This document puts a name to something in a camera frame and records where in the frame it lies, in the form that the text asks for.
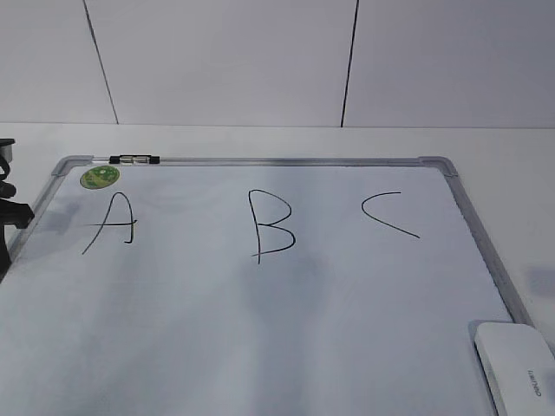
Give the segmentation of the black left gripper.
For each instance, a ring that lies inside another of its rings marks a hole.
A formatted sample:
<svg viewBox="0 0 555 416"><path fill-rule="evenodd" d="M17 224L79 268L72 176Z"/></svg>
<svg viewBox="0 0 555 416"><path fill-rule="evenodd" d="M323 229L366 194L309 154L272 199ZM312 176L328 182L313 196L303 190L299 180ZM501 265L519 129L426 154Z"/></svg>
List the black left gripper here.
<svg viewBox="0 0 555 416"><path fill-rule="evenodd" d="M1 278L10 268L12 261L5 238L5 226L13 225L18 230L26 229L34 219L28 204L10 201L16 195L16 187L7 181L12 161L14 139L1 138Z"/></svg>

